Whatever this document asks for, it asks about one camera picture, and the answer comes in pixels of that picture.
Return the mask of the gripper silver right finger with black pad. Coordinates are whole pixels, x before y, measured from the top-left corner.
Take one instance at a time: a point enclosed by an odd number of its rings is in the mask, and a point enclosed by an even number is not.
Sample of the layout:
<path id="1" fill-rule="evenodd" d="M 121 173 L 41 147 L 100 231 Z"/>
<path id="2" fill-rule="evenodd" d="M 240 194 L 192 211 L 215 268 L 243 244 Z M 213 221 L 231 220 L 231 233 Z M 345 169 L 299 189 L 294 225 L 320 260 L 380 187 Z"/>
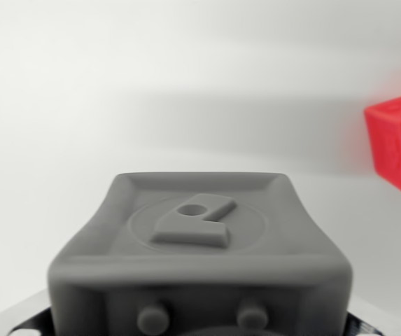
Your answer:
<path id="1" fill-rule="evenodd" d="M 401 319 L 360 297 L 351 297 L 343 335 L 401 335 Z"/>

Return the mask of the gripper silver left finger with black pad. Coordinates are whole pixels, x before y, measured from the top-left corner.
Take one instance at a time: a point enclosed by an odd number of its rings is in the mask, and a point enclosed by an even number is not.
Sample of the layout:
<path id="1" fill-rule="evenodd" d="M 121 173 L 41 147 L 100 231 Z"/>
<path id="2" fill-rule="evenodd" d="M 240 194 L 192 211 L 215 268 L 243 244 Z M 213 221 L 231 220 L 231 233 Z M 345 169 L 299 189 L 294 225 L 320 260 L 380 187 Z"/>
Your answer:
<path id="1" fill-rule="evenodd" d="M 55 335 L 47 290 L 0 312 L 0 335 Z"/>

